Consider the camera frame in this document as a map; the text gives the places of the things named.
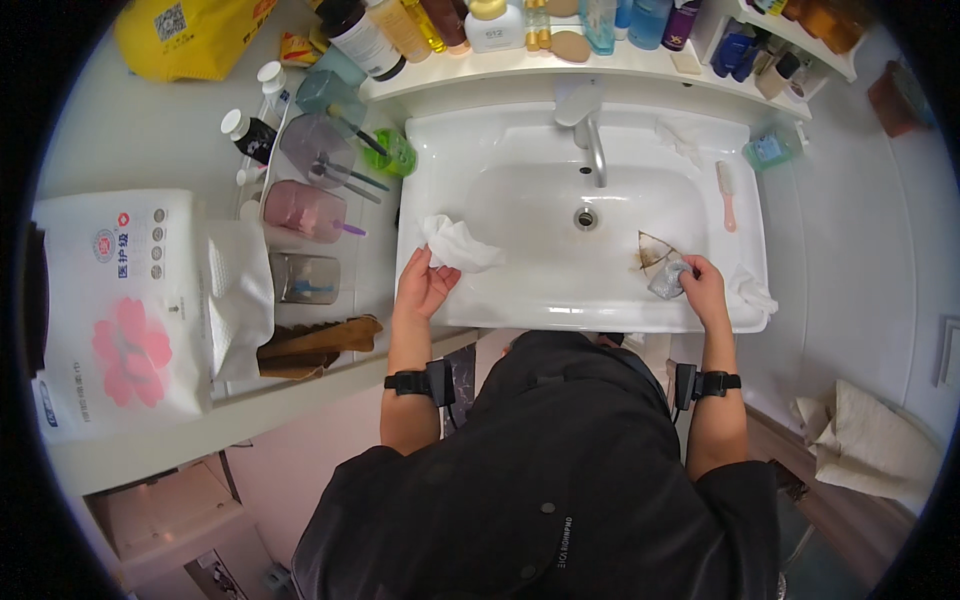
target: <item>black shirt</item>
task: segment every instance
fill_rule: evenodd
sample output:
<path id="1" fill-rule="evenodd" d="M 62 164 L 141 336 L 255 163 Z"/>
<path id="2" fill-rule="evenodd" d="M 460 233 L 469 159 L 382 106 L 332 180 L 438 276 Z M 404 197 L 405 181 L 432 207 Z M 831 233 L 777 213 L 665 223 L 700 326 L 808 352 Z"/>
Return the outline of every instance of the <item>black shirt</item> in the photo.
<path id="1" fill-rule="evenodd" d="M 531 332 L 454 435 L 334 471 L 294 554 L 305 598 L 772 598 L 773 469 L 691 482 L 662 391 Z"/>

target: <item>black bottle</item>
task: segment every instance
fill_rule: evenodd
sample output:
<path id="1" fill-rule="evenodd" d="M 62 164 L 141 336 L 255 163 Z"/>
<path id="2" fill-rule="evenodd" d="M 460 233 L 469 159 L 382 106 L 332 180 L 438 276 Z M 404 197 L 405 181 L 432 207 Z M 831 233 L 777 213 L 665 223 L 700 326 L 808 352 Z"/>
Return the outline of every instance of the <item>black bottle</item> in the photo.
<path id="1" fill-rule="evenodd" d="M 276 130 L 256 117 L 245 117 L 239 108 L 227 113 L 220 131 L 230 136 L 240 152 L 260 164 L 270 162 L 270 151 L 276 141 Z"/>
<path id="2" fill-rule="evenodd" d="M 367 16 L 361 0 L 324 0 L 316 13 L 321 33 L 375 80 L 387 81 L 407 63 Z"/>

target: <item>yellow bag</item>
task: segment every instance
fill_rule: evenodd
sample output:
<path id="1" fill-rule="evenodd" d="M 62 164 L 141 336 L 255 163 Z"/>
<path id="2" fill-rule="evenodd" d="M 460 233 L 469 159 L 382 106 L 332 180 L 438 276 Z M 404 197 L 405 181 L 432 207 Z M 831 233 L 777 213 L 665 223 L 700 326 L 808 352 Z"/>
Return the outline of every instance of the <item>yellow bag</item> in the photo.
<path id="1" fill-rule="evenodd" d="M 222 81 L 276 0 L 131 0 L 113 24 L 127 66 L 152 82 Z"/>

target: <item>drain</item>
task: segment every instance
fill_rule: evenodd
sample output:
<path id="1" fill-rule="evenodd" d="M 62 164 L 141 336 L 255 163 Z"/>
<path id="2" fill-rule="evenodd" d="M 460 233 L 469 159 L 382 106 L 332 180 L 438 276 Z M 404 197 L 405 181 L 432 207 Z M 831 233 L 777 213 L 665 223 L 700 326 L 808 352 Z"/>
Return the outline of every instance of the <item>drain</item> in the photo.
<path id="1" fill-rule="evenodd" d="M 597 227 L 600 223 L 600 219 L 595 210 L 589 206 L 583 206 L 578 208 L 575 213 L 573 213 L 573 225 L 580 231 L 590 231 Z"/>

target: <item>faucet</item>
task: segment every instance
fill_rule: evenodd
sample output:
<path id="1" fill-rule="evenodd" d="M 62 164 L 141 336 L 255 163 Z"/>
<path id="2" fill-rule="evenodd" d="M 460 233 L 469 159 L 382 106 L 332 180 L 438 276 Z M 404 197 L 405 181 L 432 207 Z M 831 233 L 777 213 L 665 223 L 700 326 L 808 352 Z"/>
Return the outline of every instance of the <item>faucet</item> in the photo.
<path id="1" fill-rule="evenodd" d="M 603 156 L 600 131 L 597 128 L 597 112 L 603 104 L 603 86 L 595 79 L 575 87 L 563 98 L 557 98 L 553 118 L 558 125 L 573 128 L 573 142 L 589 150 L 590 166 L 595 185 L 607 187 L 607 160 Z"/>

